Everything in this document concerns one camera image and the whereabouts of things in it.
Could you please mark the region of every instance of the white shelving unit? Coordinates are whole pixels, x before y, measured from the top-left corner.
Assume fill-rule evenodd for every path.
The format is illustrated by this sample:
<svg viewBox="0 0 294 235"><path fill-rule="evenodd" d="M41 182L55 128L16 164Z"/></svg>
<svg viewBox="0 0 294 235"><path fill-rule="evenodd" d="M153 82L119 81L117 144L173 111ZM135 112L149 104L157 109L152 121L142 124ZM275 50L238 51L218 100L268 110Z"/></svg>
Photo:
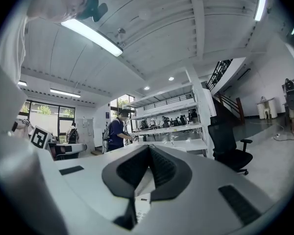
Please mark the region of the white shelving unit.
<svg viewBox="0 0 294 235"><path fill-rule="evenodd" d="M205 132L200 119L200 111L198 110L198 103L195 102L196 95L193 93L192 83L173 88L171 90L164 90L156 94L143 97L140 100L131 102L124 107L136 108L138 116L131 118L131 120L147 119L158 115L169 114L173 112L182 112L189 109L196 109L199 123L191 123L187 125L171 126L168 128L139 130L133 132L137 136L144 136L146 140L147 135L155 135L162 133L174 133L179 131L193 130L199 133L198 139L187 139L182 141L139 141L142 144L157 144L166 147L183 148L186 151L193 150L207 150Z"/></svg>
<svg viewBox="0 0 294 235"><path fill-rule="evenodd" d="M201 123L196 124L187 124L187 125L180 125L180 126L172 126L168 128L160 128L154 130L141 130L134 132L136 135L151 135L151 134L160 134L160 133L168 133L168 132L176 132L176 131L185 131L185 130L192 130L202 127Z"/></svg>
<svg viewBox="0 0 294 235"><path fill-rule="evenodd" d="M196 150L206 150L208 149L207 144L202 139L194 139L194 140L179 140L173 141L173 144L170 141L166 142L138 142L139 144L154 144L154 145L162 145L169 148L184 148L185 151L196 151Z"/></svg>
<svg viewBox="0 0 294 235"><path fill-rule="evenodd" d="M194 102L194 103L189 103L189 104L185 104L185 105L181 105L181 106L175 106L175 107L172 107L171 109L160 110L160 111L156 111L153 113L146 113L140 117L132 117L131 119L132 120L140 120L140 119L144 119L144 118L151 118L151 117L155 117L155 116L163 115L163 114L167 114L167 113L194 109L194 108L196 108L196 106L197 106L197 103Z"/></svg>
<svg viewBox="0 0 294 235"><path fill-rule="evenodd" d="M176 87L175 89L164 90L164 91L143 97L140 100L124 105L124 107L140 108L140 107L144 107L153 103L158 103L176 96L189 94L191 91L192 91L192 84L187 83L185 85Z"/></svg>

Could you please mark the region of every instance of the white desk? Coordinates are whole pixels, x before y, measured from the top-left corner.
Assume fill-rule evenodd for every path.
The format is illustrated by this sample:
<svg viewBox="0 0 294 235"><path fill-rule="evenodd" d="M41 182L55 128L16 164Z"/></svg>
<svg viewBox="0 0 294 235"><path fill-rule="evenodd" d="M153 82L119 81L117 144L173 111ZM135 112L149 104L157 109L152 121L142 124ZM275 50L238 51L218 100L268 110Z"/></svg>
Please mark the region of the white desk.
<svg viewBox="0 0 294 235"><path fill-rule="evenodd" d="M208 146L202 139L192 139L192 140L179 140L173 141L173 145L171 141L143 141L138 142L138 144L154 144L154 145L161 145L169 148L174 148L182 151L196 151L196 150L205 150L208 149Z"/></svg>
<svg viewBox="0 0 294 235"><path fill-rule="evenodd" d="M202 127L201 123L195 124L186 124L186 125L179 125L179 126L172 126L168 128L160 128L154 130L141 130L135 132L136 135L148 135L148 134L158 134L158 133L168 133L168 132L175 132L175 131L185 131L185 130L192 130Z"/></svg>
<svg viewBox="0 0 294 235"><path fill-rule="evenodd" d="M258 114L260 119L265 119L265 113L264 113L265 108L270 108L270 114L272 118L276 118L278 116L276 112L275 103L274 103L274 97L257 103L257 109L258 109Z"/></svg>

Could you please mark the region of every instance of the stair railing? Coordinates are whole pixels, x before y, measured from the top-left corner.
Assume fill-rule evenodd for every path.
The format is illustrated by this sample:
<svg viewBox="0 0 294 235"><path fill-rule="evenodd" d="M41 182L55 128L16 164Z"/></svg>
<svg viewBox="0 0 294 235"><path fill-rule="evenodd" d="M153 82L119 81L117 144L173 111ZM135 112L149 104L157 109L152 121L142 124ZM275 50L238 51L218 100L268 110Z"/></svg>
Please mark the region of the stair railing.
<svg viewBox="0 0 294 235"><path fill-rule="evenodd" d="M220 81L220 79L222 78L223 74L226 72L227 68L230 66L232 60L233 59L231 59L231 60L224 60L224 61L219 61L217 63L217 66L216 66L214 72L212 73L212 76L209 79L208 84L207 84L207 87L208 87L208 89L210 91Z"/></svg>
<svg viewBox="0 0 294 235"><path fill-rule="evenodd" d="M224 103L226 103L231 109L237 112L240 115L241 123L245 124L243 107L239 97L236 98L236 102L234 102L230 98L226 97L225 95L221 95L220 93L217 93L216 96L218 97L220 104L224 106Z"/></svg>

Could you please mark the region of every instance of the black railing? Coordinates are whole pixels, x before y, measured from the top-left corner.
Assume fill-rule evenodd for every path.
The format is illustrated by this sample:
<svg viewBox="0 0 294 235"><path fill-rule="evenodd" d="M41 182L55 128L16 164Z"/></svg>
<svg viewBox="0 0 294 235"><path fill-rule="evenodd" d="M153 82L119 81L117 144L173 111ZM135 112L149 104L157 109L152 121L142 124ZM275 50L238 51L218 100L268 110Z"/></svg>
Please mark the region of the black railing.
<svg viewBox="0 0 294 235"><path fill-rule="evenodd" d="M182 95L182 96L172 97L172 98L169 98L169 99L166 99L166 100L162 100L160 102L156 102L156 103L146 105L146 106L144 106L144 110L148 110L148 109L151 109L151 108L156 108L156 107L163 106L163 105L166 105L166 104L172 104L172 103L175 103L175 102L178 102L178 101L183 101L183 100L190 99L190 98L193 98L192 93L185 94L185 95Z"/></svg>
<svg viewBox="0 0 294 235"><path fill-rule="evenodd" d="M224 60L224 61L219 61L217 63L217 66L214 70L214 73L212 73L212 76L207 84L208 89L211 91L216 84L220 81L222 78L223 74L226 72L227 68L230 66L231 60Z"/></svg>
<svg viewBox="0 0 294 235"><path fill-rule="evenodd" d="M223 106L224 104L227 104L232 110L238 113L240 115L239 119L241 123L245 124L244 111L243 111L242 103L239 97L236 99L236 102L234 102L230 98L226 97L225 95L221 95L220 93L217 93L216 96L218 97L219 102Z"/></svg>

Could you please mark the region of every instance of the cable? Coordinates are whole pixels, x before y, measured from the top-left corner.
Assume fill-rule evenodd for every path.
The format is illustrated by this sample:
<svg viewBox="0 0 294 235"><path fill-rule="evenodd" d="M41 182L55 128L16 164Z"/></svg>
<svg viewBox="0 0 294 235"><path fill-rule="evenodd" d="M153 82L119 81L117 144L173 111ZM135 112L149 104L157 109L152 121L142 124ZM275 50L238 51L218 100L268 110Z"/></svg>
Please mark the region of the cable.
<svg viewBox="0 0 294 235"><path fill-rule="evenodd" d="M255 122L249 122L249 123L252 123L252 124L264 124L264 123L255 123ZM278 126L280 126L283 129L283 131L285 131L284 127L282 125L278 124L278 123L266 122L266 124L278 125ZM283 140L279 140L279 139L276 139L276 136L278 136L278 134L276 134L273 137L273 139L276 140L276 141L288 141L288 140L294 141L294 139L283 139Z"/></svg>

